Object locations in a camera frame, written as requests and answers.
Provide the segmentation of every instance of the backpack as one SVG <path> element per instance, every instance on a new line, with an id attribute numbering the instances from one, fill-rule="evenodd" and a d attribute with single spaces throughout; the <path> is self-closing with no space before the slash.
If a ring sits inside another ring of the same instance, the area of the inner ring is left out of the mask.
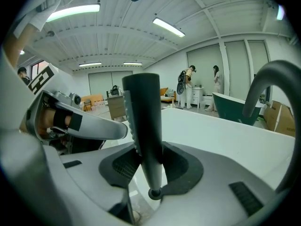
<path id="1" fill-rule="evenodd" d="M 180 75 L 178 76 L 178 86 L 177 86 L 177 93 L 178 95 L 181 95 L 184 92 L 185 89 L 185 76 L 186 71 L 183 70 Z"/>

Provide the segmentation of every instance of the green bathtub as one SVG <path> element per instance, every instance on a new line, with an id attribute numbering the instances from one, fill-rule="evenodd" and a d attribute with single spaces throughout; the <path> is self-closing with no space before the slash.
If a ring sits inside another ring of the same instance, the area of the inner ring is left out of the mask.
<path id="1" fill-rule="evenodd" d="M 215 106 L 220 118 L 253 126 L 259 115 L 261 104 L 258 102 L 251 117 L 243 116 L 244 100 L 213 93 Z"/>

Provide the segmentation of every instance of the white ceiling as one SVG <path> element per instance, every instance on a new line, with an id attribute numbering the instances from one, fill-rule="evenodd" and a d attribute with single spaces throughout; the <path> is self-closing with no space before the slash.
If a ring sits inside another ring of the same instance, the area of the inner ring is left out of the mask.
<path id="1" fill-rule="evenodd" d="M 98 0 L 62 0 L 57 10 L 97 3 Z M 286 20 L 277 21 L 272 0 L 99 0 L 100 11 L 73 15 L 46 23 L 25 50 L 63 69 L 102 62 L 143 67 L 201 41 L 237 33 L 272 33 L 292 38 Z M 152 23 L 159 17 L 180 28 L 180 38 Z M 47 32 L 54 31 L 53 37 Z"/>

